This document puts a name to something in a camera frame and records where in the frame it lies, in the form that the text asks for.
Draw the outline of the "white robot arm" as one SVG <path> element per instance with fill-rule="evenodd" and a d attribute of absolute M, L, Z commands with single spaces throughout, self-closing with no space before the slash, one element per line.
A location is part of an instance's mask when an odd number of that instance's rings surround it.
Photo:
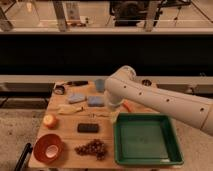
<path fill-rule="evenodd" d="M 136 72 L 122 66 L 105 80 L 105 104 L 116 110 L 124 99 L 145 105 L 213 136 L 213 99 L 144 86 Z"/>

